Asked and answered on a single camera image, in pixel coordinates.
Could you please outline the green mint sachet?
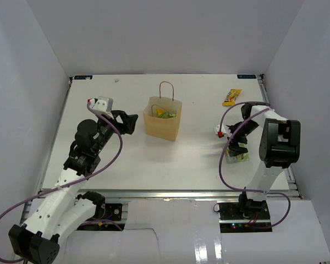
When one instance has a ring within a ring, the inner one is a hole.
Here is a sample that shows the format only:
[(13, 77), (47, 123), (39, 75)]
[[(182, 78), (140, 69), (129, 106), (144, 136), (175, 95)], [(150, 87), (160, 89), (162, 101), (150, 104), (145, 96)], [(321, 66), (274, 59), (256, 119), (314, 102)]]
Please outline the green mint sachet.
[(157, 112), (157, 118), (162, 118), (162, 119), (169, 119), (169, 118), (174, 118), (177, 115), (175, 113), (169, 113), (169, 112)]
[(238, 163), (238, 162), (246, 162), (246, 161), (249, 161), (250, 158), (249, 158), (248, 153), (243, 153), (243, 154), (239, 154), (237, 156), (233, 156), (232, 151), (226, 150), (225, 160), (228, 164), (232, 164), (232, 163)]

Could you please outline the brown paper bag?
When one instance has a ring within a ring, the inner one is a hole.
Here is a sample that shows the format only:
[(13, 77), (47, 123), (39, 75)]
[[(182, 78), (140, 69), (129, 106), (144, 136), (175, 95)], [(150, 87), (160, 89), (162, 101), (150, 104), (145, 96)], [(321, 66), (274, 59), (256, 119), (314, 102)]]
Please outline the brown paper bag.
[[(163, 84), (168, 84), (171, 86), (171, 97), (162, 96), (161, 87)], [(148, 105), (142, 113), (146, 134), (168, 141), (176, 141), (180, 127), (182, 105), (183, 103), (181, 101), (174, 99), (173, 84), (168, 81), (160, 82), (159, 95), (149, 98)], [(157, 118), (156, 109), (162, 109), (169, 113), (175, 113), (177, 116), (169, 119)]]

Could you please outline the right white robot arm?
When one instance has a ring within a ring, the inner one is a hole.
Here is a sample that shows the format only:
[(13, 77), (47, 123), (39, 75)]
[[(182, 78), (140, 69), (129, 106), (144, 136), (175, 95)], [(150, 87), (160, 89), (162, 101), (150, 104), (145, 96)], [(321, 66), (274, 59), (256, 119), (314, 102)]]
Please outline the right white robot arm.
[(251, 182), (241, 191), (238, 215), (250, 219), (265, 210), (267, 193), (281, 172), (296, 163), (300, 156), (301, 124), (278, 115), (266, 103), (248, 102), (241, 107), (243, 120), (229, 125), (228, 150), (233, 156), (248, 152), (247, 136), (262, 128), (258, 148), (260, 164)]

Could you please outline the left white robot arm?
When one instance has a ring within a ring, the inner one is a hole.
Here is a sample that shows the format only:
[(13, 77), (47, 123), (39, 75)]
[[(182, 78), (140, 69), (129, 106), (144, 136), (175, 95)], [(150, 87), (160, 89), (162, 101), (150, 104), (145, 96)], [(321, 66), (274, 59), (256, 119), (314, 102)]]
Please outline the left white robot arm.
[(88, 219), (105, 214), (105, 197), (97, 192), (78, 192), (100, 163), (100, 152), (113, 134), (131, 135), (138, 115), (114, 110), (97, 113), (97, 121), (81, 121), (55, 191), (22, 224), (13, 225), (8, 233), (14, 253), (31, 263), (52, 263), (60, 244)]

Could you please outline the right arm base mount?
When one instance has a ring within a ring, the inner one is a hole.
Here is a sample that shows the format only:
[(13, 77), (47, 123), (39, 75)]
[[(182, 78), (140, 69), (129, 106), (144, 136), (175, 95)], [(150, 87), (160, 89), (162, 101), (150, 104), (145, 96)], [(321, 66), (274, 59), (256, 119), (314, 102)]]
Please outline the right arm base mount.
[(213, 211), (219, 216), (221, 234), (272, 232), (267, 205), (261, 212), (244, 214), (237, 202), (221, 202), (214, 204)]

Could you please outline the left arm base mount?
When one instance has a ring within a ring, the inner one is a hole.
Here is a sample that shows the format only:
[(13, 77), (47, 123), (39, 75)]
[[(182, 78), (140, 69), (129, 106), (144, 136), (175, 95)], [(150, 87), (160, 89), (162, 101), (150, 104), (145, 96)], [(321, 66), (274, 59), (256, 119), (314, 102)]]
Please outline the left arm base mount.
[(106, 203), (96, 208), (95, 215), (79, 226), (78, 230), (121, 232), (124, 229), (124, 224), (121, 223), (122, 209), (121, 203)]

